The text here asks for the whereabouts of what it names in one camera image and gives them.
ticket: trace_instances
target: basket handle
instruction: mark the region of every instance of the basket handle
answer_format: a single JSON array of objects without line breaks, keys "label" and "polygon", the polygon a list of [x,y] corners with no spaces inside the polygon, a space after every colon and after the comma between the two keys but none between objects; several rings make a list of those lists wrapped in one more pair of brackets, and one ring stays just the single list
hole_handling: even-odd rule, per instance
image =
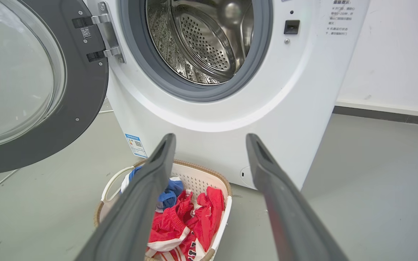
[{"label": "basket handle", "polygon": [[126,167],[122,170],[120,170],[119,172],[117,172],[116,174],[114,174],[114,176],[107,182],[106,187],[103,190],[103,194],[101,195],[101,201],[104,203],[107,203],[109,201],[111,201],[111,198],[107,198],[107,194],[109,193],[109,190],[111,189],[112,184],[118,179],[118,177],[120,177],[123,173],[128,172],[128,171],[132,171],[135,167]]}]

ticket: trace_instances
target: gray floor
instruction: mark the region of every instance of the gray floor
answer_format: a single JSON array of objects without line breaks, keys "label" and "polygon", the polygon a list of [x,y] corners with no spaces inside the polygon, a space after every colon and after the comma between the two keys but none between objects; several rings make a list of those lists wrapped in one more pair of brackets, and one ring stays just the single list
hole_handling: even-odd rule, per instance
[{"label": "gray floor", "polygon": [[[0,261],[73,260],[94,230],[106,182],[136,161],[107,113],[63,151],[19,170],[0,185]],[[236,185],[233,194],[216,261],[276,259],[262,195]]]},{"label": "gray floor", "polygon": [[332,115],[302,193],[349,259],[418,260],[418,125]]},{"label": "gray floor", "polygon": [[[14,174],[0,185],[0,260],[73,260],[104,185],[137,160],[108,113]],[[333,115],[302,193],[350,260],[418,260],[418,125]],[[216,261],[276,260],[262,195],[233,194]]]}]

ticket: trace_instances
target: washing machine panel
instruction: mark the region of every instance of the washing machine panel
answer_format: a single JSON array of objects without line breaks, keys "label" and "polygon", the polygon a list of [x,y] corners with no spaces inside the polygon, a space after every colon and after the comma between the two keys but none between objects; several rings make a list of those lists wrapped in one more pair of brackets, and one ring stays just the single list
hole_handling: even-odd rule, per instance
[{"label": "washing machine panel", "polygon": [[[244,149],[245,135],[253,132],[302,186],[369,0],[84,2],[91,13],[79,1],[0,1],[30,10],[50,39],[21,17],[48,58],[39,65],[20,63],[32,65],[23,77],[31,85],[6,82],[23,95],[13,96],[18,105],[8,103],[0,115],[9,119],[22,111],[30,119],[20,127],[18,119],[0,118],[0,172],[37,162],[75,140],[96,116],[108,86],[124,142],[137,156],[150,155],[173,132],[176,158],[253,188]],[[57,51],[50,53],[48,42]],[[0,100],[9,101],[7,96]],[[35,96],[49,106],[33,103]],[[17,131],[2,135],[4,128]]]},{"label": "washing machine panel", "polygon": [[[156,12],[151,2],[161,9]],[[176,158],[218,170],[230,182],[254,187],[244,151],[244,137],[253,132],[300,188],[332,112],[369,1],[252,0],[246,9],[242,2],[110,1],[111,14],[120,21],[117,35],[127,62],[111,61],[108,97],[131,149],[140,157],[149,155],[164,134],[173,132],[179,140]],[[88,5],[97,2],[88,0]],[[242,33],[238,38],[230,36],[232,28],[242,28],[233,14],[238,5],[244,10],[239,20],[252,12],[250,46],[241,66],[228,63],[226,74],[217,78],[214,67],[220,68],[220,60],[207,60],[214,53],[202,38],[216,43],[216,54],[237,60],[236,49],[245,46]],[[170,28],[163,30],[163,25]],[[206,33],[191,34],[192,25]],[[207,68],[211,63],[213,71]],[[208,75],[217,82],[207,81]]]},{"label": "washing machine panel", "polygon": [[82,1],[0,0],[0,172],[79,137],[106,95],[109,66]]}]

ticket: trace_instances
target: stainless steel drum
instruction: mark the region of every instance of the stainless steel drum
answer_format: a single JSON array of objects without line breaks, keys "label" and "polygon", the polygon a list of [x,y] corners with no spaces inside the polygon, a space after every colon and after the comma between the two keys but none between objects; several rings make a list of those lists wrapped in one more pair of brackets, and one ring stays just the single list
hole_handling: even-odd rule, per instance
[{"label": "stainless steel drum", "polygon": [[149,0],[149,33],[177,74],[206,86],[230,80],[253,35],[251,0]]}]

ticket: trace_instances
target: door hinge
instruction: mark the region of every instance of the door hinge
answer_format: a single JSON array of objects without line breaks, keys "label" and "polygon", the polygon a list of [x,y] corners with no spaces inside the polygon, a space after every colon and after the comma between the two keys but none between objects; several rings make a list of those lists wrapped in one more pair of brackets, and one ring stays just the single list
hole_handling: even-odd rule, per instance
[{"label": "door hinge", "polygon": [[119,63],[125,63],[125,58],[122,55],[122,48],[116,36],[116,28],[109,12],[109,5],[102,1],[98,3],[99,15],[91,17],[82,17],[73,20],[75,28],[82,28],[86,26],[97,25],[101,36],[103,37],[106,49],[103,53],[97,52],[95,57],[112,57],[114,56]]}]

